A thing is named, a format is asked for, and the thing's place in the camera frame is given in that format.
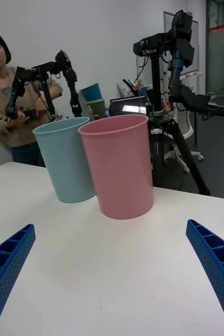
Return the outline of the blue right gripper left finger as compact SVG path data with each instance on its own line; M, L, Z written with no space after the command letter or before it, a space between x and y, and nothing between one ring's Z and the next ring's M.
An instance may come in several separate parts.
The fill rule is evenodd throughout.
M35 239L34 225L28 224L0 244L0 316Z

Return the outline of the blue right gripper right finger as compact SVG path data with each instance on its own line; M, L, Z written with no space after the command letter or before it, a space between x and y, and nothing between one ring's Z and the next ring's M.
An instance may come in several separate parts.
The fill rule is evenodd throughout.
M224 312L224 240L192 219L187 222L186 236Z

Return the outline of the person's right hand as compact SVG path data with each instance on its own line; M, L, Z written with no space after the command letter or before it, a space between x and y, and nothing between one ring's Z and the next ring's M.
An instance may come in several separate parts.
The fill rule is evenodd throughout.
M30 117L26 117L25 114L21 111L17 112L17 118L15 120L7 118L4 121L5 128L12 129L15 127L19 127L20 125L26 123Z

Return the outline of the person's left hand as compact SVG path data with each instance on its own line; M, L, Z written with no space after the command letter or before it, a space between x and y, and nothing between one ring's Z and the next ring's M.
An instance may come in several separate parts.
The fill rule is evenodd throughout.
M36 118L39 119L40 117L42 117L44 114L46 114L48 112L48 108L45 104L45 102L43 101L42 97L39 97L36 101L35 104L35 109L36 109Z

